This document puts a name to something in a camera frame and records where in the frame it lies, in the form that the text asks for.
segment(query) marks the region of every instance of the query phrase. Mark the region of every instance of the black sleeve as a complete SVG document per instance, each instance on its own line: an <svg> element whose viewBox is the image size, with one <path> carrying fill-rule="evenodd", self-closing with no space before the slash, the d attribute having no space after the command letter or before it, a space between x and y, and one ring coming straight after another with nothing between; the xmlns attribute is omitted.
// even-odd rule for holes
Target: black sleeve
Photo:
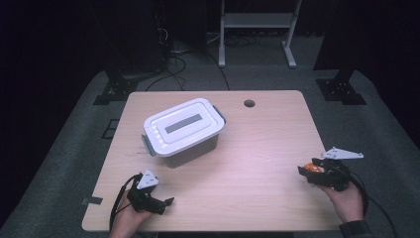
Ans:
<svg viewBox="0 0 420 238"><path fill-rule="evenodd" d="M363 221L351 221L340 225L340 230L345 238L370 238L373 237L368 224Z"/></svg>

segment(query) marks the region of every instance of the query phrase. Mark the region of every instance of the black metal base plate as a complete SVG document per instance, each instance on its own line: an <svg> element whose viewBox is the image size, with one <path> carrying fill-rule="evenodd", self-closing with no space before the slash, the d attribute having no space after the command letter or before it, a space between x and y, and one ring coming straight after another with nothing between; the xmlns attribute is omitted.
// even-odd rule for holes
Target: black metal base plate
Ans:
<svg viewBox="0 0 420 238"><path fill-rule="evenodd" d="M316 79L326 101L341 101L343 105L367 105L364 98L356 93L348 82L337 79Z"/></svg>

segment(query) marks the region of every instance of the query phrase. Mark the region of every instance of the person's right hand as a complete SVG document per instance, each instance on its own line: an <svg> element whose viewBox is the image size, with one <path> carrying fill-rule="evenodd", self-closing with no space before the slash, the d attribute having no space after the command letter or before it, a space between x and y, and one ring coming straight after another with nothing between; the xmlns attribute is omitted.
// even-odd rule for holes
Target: person's right hand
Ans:
<svg viewBox="0 0 420 238"><path fill-rule="evenodd" d="M330 197L343 223L365 219L362 194L352 182L349 182L349 187L343 191L336 191L326 186L318 187Z"/></svg>

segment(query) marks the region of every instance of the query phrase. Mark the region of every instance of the storage box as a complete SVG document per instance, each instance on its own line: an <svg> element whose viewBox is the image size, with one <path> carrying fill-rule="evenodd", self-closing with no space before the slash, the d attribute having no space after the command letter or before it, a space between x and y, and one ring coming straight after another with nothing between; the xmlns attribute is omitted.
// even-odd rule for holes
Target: storage box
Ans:
<svg viewBox="0 0 420 238"><path fill-rule="evenodd" d="M214 150L225 123L208 100L196 98L149 117L143 142L152 156L175 168Z"/></svg>

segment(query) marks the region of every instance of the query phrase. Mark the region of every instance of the person's left hand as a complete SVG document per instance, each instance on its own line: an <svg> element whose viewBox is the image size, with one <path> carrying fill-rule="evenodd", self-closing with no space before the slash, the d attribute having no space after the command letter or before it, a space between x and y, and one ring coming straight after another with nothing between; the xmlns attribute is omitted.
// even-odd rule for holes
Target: person's left hand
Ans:
<svg viewBox="0 0 420 238"><path fill-rule="evenodd" d="M144 221L146 221L153 215L153 213L148 212L148 211L137 212L134 209L134 207L130 204L129 199L127 198L127 194L128 194L128 190L124 192L121 198L121 202L120 202L120 205L118 206L118 210L121 210L121 209L123 210L118 212L117 215L115 216L114 224L112 225L112 230L109 235L110 238L132 237L137 232L140 225L142 225Z"/></svg>

